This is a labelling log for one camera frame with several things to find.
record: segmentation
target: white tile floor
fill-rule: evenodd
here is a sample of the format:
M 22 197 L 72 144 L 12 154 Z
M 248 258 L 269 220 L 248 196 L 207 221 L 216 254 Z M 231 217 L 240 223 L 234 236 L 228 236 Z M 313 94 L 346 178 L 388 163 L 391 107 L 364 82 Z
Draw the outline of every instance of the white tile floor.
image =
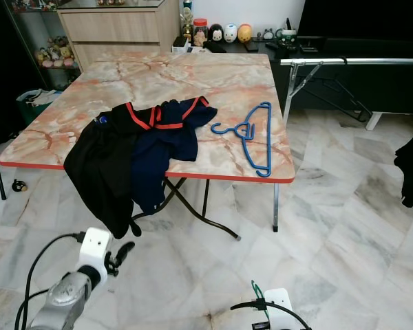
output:
M 282 186 L 279 232 L 271 230 L 272 185 L 213 181 L 207 217 L 242 236 L 194 219 L 174 199 L 139 221 L 134 251 L 88 302 L 76 330 L 250 329 L 262 312 L 229 307 L 285 287 L 313 329 L 413 330 L 413 208 L 400 201 L 394 152 L 413 136 L 413 116 L 383 116 L 376 129 L 343 114 L 292 111 L 288 136 L 296 180 Z M 0 329 L 13 329 L 25 278 L 52 237 L 103 227 L 61 171 L 2 168 Z M 14 178 L 29 190 L 10 191 Z M 183 193 L 201 209 L 204 182 Z M 73 270 L 79 246 L 58 242 L 37 265 L 32 291 Z M 43 304 L 36 299 L 30 315 Z

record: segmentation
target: cabinet drawer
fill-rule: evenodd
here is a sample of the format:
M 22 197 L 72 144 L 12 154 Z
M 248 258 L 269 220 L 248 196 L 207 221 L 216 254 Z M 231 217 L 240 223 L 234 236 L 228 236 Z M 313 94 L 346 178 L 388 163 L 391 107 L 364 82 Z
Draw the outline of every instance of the cabinet drawer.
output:
M 158 45 L 74 45 L 83 71 L 105 52 L 159 52 Z
M 159 42 L 154 12 L 87 12 L 61 16 L 72 41 Z

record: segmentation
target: green wire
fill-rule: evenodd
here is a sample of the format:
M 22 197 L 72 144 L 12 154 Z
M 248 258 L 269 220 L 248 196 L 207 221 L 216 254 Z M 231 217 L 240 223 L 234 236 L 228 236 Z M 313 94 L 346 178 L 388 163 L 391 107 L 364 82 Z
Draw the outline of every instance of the green wire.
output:
M 254 282 L 254 280 L 251 280 L 251 285 L 252 285 L 252 287 L 253 287 L 253 290 L 254 290 L 255 295 L 257 296 L 257 298 L 264 298 L 264 297 L 263 297 L 263 292 L 261 291 L 261 289 L 260 289 L 260 287 L 257 285 L 257 283 Z M 269 320 L 268 311 L 265 310 L 265 311 L 264 311 L 264 315 L 266 315 L 266 317 L 267 317 L 268 320 Z

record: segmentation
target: folding table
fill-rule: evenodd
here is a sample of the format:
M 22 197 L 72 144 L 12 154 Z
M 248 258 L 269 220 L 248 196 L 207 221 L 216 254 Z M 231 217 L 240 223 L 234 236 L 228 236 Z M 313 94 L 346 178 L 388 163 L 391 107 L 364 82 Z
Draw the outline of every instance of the folding table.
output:
M 103 54 L 2 152 L 0 165 L 61 170 L 83 128 L 100 112 L 129 101 L 135 109 L 146 109 L 164 101 L 197 96 L 204 96 L 218 109 L 218 114 L 196 130 L 198 157 L 195 162 L 170 161 L 164 185 L 171 192 L 156 212 L 177 196 L 198 219 L 240 240 L 231 229 L 205 218 L 209 180 L 261 182 L 273 184 L 273 229 L 277 231 L 279 184 L 291 183 L 295 170 L 271 66 L 264 54 Z M 272 104 L 269 177 L 260 177 L 255 172 L 238 136 L 232 132 L 217 135 L 211 131 L 211 125 L 216 122 L 222 123 L 220 129 L 243 122 L 249 111 L 261 102 Z M 255 124 L 254 139 L 247 142 L 249 154 L 255 164 L 265 166 L 268 111 L 258 109 L 249 122 Z M 182 179 L 173 185 L 169 177 Z M 201 214 L 178 191 L 186 178 L 206 179 Z M 142 216 L 144 214 L 138 214 L 132 219 Z

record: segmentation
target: television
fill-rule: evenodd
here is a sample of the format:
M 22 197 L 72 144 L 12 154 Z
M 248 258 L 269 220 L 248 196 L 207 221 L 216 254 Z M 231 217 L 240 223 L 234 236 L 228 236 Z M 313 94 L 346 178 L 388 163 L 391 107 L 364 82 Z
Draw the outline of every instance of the television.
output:
M 306 0 L 298 39 L 344 50 L 413 47 L 413 0 Z

